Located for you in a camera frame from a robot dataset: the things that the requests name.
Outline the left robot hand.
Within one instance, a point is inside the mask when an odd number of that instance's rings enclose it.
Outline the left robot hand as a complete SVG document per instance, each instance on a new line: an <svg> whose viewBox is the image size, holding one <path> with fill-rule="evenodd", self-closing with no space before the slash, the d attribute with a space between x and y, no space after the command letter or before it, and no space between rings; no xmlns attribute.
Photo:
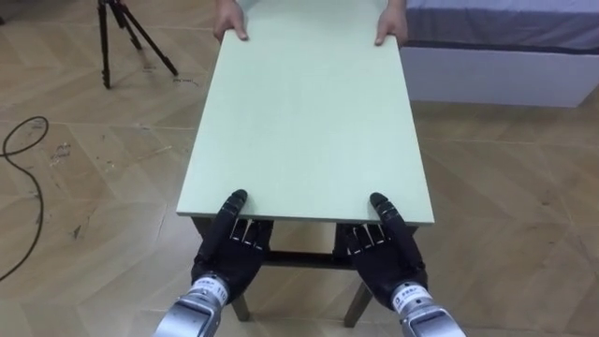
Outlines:
<svg viewBox="0 0 599 337"><path fill-rule="evenodd" d="M239 215L248 194L233 192L202 236L191 270L192 286L220 285L219 302L226 305L237 299L252 283L270 251L271 221L248 221Z"/></svg>

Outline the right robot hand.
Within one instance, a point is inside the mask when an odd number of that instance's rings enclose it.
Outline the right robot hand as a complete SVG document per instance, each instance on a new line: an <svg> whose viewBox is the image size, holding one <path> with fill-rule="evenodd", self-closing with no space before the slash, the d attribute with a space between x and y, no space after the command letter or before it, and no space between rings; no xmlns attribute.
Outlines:
<svg viewBox="0 0 599 337"><path fill-rule="evenodd" d="M374 192L370 203L379 216L377 224L345 225L343 238L348 255L363 283L390 310L397 310L395 292L413 282L426 287L428 274L414 232L394 204Z"/></svg>

